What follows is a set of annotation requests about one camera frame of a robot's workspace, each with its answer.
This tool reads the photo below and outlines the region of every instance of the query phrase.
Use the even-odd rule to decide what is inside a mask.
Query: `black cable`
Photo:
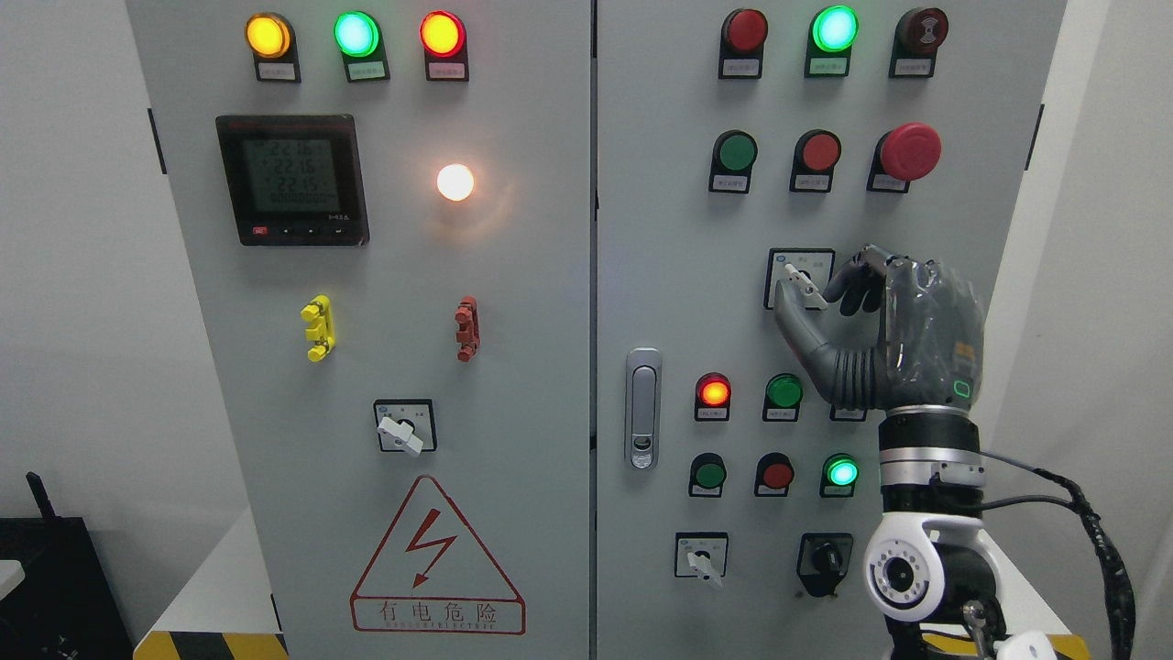
[[[1099,515],[1092,510],[1091,503],[1087,502],[1079,484],[1050,470],[1033,468],[1012,458],[988,451],[979,451],[978,454],[1028,472],[1033,472],[1049,482],[1058,484],[1071,495],[1071,502],[1064,503],[1064,506],[1073,511],[1076,516],[1079,516],[1079,520],[1084,525],[1084,531],[1096,549],[1100,571],[1104,573],[1104,607],[1107,610],[1108,634],[1112,638],[1112,660],[1128,660],[1132,658],[1132,642],[1137,632],[1137,600],[1132,590],[1132,580],[1128,578],[1128,571],[1124,566],[1124,558],[1120,557],[1120,552],[1117,551],[1112,539],[1104,531],[1104,528],[1100,525]],[[1049,499],[1063,502],[1058,498]]]
[[[1021,496],[1021,497],[1008,497],[1006,499],[996,499],[994,502],[986,502],[975,506],[977,511],[992,511],[995,509],[1002,509],[1004,506],[1013,506],[1016,504],[1024,504],[1028,502],[1044,502],[1046,504],[1058,504],[1064,509],[1071,509],[1071,503],[1051,496]]]

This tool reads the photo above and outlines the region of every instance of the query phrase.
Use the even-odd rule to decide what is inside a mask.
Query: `digital power meter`
[[[351,115],[216,117],[244,245],[361,245],[371,237]]]

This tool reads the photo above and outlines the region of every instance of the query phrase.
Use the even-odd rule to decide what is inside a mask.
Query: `emergency stop button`
[[[721,25],[721,47],[717,62],[719,79],[761,77],[769,23],[758,9],[733,9]]]
[[[876,144],[868,190],[907,192],[908,182],[923,178],[941,159],[941,135],[927,123],[896,127]]]

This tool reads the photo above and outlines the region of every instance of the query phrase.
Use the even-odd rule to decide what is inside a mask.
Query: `yellow indicator light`
[[[436,190],[453,202],[467,199],[473,193],[474,183],[473,170],[460,163],[445,165],[436,175]]]
[[[730,387],[720,381],[713,381],[700,390],[700,401],[705,406],[725,406],[730,401]]]
[[[270,60],[287,53],[293,41],[289,23],[277,14],[253,14],[244,25],[244,38],[253,53]]]
[[[420,23],[420,41],[438,57],[456,54],[465,46],[465,26],[448,12],[432,12]]]

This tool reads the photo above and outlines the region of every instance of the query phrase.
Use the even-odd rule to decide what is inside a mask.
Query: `push button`
[[[757,497],[786,497],[794,482],[794,467],[785,454],[772,453],[758,462],[758,476],[753,484]]]
[[[716,454],[703,454],[692,460],[689,474],[689,496],[721,497],[727,477],[725,462]]]
[[[911,9],[900,19],[896,38],[909,53],[930,55],[949,35],[949,18],[936,7]]]

